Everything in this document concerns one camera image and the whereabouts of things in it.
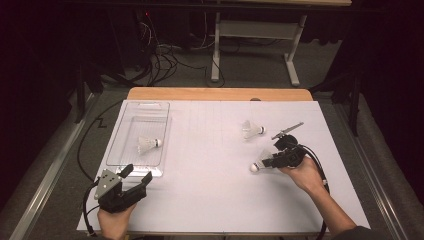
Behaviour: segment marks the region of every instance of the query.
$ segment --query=clear plastic container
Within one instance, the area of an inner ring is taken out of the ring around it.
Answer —
[[[116,172],[133,164],[129,177],[142,177],[149,171],[154,177],[162,176],[169,107],[168,102],[124,101],[106,164],[116,167]]]

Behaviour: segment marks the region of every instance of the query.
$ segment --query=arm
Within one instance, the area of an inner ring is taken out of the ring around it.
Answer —
[[[356,227],[352,219],[325,190],[312,159],[305,157],[297,168],[281,168],[280,171],[289,175],[296,185],[311,197],[333,236]]]
[[[119,213],[109,213],[103,209],[99,209],[97,218],[99,219],[103,237],[110,240],[123,240],[127,232],[128,221],[136,205],[134,204]]]

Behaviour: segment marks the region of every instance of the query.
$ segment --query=sleeve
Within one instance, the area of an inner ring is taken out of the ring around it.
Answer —
[[[357,226],[354,229],[344,231],[336,235],[333,240],[387,240],[389,238],[385,237],[379,232],[374,230]]]

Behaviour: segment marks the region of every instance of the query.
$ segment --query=shuttlecock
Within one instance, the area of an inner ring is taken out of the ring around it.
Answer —
[[[146,137],[138,138],[138,153],[143,154],[150,149],[158,148],[162,146],[162,140],[160,139],[152,139]]]
[[[243,137],[244,139],[249,139],[253,136],[264,134],[265,133],[265,127],[263,126],[257,126],[255,123],[250,121],[245,121],[243,123]]]
[[[259,156],[259,161],[253,163],[250,165],[250,171],[251,172],[258,172],[261,169],[266,168],[262,160],[269,159],[272,157],[272,153],[270,153],[268,150],[263,150],[261,155]]]

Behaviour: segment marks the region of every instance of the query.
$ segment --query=human hand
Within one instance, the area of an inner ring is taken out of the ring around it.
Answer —
[[[315,190],[325,189],[317,166],[309,157],[305,156],[302,163],[296,168],[285,167],[279,168],[279,170],[289,175],[296,185],[308,194]]]
[[[97,218],[99,219],[103,237],[111,240],[124,239],[128,228],[128,221],[136,205],[137,203],[119,213],[109,213],[103,209],[99,209]]]

